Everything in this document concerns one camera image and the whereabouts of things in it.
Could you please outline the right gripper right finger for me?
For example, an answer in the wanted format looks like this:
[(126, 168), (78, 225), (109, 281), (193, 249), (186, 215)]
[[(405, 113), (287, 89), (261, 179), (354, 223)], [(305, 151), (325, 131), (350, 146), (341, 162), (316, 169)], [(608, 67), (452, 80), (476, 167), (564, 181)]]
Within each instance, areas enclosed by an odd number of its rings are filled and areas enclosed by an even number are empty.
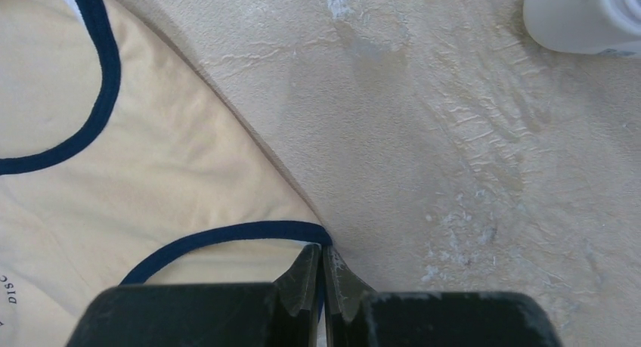
[(504, 291), (377, 292), (323, 249), (329, 346), (561, 346), (530, 296)]

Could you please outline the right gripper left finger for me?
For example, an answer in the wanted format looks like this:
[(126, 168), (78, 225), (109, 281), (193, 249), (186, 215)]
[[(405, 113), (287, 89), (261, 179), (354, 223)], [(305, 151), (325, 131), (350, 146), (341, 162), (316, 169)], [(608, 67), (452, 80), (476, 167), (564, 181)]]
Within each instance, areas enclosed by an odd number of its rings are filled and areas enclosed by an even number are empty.
[(313, 346), (321, 248), (272, 283), (114, 287), (86, 309), (69, 346)]

